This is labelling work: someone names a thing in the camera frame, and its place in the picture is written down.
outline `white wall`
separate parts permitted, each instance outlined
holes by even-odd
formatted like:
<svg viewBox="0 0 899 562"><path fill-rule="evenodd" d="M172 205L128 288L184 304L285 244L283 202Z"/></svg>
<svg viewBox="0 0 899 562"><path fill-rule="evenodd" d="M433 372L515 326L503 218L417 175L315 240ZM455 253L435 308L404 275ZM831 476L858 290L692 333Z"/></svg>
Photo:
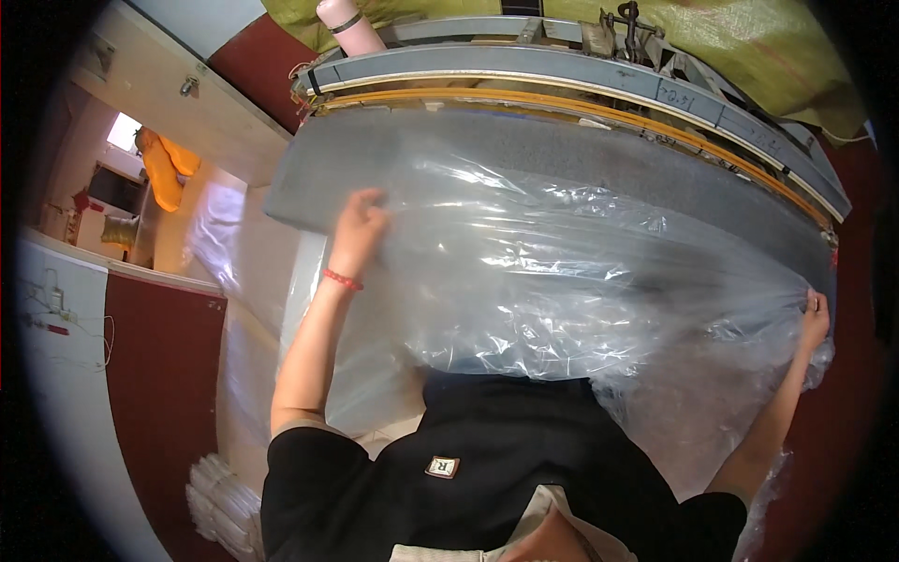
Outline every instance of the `white wall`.
<svg viewBox="0 0 899 562"><path fill-rule="evenodd" d="M32 242L21 241L19 249L20 312L69 330L59 335L31 327L23 334L38 411L59 464L94 527L122 559L171 560L140 506L112 421L103 367L107 270ZM38 302L48 302L44 293L53 286L63 290L63 306L77 314L77 326ZM33 298L26 300L29 290Z"/></svg>
<svg viewBox="0 0 899 562"><path fill-rule="evenodd" d="M72 207L72 195L90 185L93 167L106 153L106 138L119 112L95 97L88 98L75 115L59 149L50 175L49 199L63 209Z"/></svg>
<svg viewBox="0 0 899 562"><path fill-rule="evenodd" d="M202 58L265 13L259 0L133 0L139 10Z"/></svg>

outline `red bead bracelet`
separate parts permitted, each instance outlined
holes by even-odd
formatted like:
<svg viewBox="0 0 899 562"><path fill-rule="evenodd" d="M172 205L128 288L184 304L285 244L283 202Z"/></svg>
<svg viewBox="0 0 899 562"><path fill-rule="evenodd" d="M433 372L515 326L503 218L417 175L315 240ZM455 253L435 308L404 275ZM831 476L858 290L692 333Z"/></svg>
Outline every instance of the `red bead bracelet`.
<svg viewBox="0 0 899 562"><path fill-rule="evenodd" d="M334 273L329 269L322 270L322 274L325 277L327 277L328 279L333 279L333 280L337 281L338 283L340 283L341 285L349 287L352 290L362 290L363 289L362 283L358 283L358 282L350 279L349 277L343 277L341 274Z"/></svg>

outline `yellow sealing strip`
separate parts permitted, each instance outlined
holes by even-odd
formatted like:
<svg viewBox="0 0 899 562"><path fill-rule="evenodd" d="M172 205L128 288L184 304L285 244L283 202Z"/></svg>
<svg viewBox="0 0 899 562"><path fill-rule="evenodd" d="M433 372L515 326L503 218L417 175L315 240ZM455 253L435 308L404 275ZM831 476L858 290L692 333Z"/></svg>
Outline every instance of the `yellow sealing strip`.
<svg viewBox="0 0 899 562"><path fill-rule="evenodd" d="M790 190L783 182L780 182L758 166L751 164L732 152L718 147L707 140L691 135L680 129L665 125L658 121L653 121L639 115L622 112L610 107L596 105L594 103L583 102L581 100L571 100L568 98L558 97L546 94L534 94L532 92L515 92L512 90L492 90L488 88L414 88L407 90L386 90L383 92L371 92L367 94L345 95L343 97L334 98L332 100L322 102L318 107L333 109L350 103L363 102L389 102L395 100L409 99L452 99L460 101L482 101L489 100L492 102L518 102L518 103L536 103L561 110L571 112L587 113L598 117L605 117L617 120L628 125L648 129L653 132L674 138L684 144L690 145L699 150L703 150L712 156L717 156L726 162L729 162L743 169L747 174L767 185L774 192L780 193L790 201L793 201L800 209L802 209L809 217L811 217L823 229L830 227L830 222L818 209L811 203L799 197L795 192Z"/></svg>

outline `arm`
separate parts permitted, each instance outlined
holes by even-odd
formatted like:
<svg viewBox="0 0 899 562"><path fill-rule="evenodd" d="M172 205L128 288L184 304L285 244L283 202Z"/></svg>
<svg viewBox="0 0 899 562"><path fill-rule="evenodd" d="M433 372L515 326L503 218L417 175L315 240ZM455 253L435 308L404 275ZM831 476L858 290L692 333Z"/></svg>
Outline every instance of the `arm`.
<svg viewBox="0 0 899 562"><path fill-rule="evenodd" d="M746 509L749 509L756 492L768 477L775 455L787 437L808 363L814 349L827 336L829 327L826 297L809 290L802 336L787 376L768 404L755 416L743 442L727 457L706 492L729 492L737 495L746 504Z"/></svg>
<svg viewBox="0 0 899 562"><path fill-rule="evenodd" d="M375 206L381 195L368 189L350 196L337 221L328 269L361 280L389 224L388 214ZM352 293L337 281L322 279L278 372L271 398L272 433L300 418L324 421L337 340Z"/></svg>

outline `pink thermos bottle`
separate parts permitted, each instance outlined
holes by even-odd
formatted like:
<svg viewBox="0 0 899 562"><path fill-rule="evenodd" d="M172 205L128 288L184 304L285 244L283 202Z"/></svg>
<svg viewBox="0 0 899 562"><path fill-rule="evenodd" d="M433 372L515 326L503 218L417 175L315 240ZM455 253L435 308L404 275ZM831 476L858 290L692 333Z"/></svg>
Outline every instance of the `pink thermos bottle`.
<svg viewBox="0 0 899 562"><path fill-rule="evenodd" d="M316 13L347 57L387 50L375 28L352 0L322 0Z"/></svg>

